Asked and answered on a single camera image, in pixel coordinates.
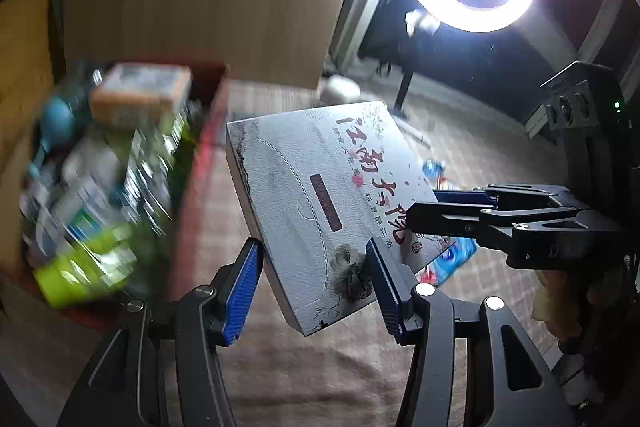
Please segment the person's right hand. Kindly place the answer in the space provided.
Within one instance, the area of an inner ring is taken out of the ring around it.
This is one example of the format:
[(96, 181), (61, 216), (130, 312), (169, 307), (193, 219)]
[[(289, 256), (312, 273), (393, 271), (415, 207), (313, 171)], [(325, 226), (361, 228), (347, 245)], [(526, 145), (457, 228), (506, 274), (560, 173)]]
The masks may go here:
[(536, 270), (540, 286), (532, 306), (532, 319), (546, 325), (557, 340), (577, 338), (582, 332), (579, 324), (579, 277), (576, 273)]

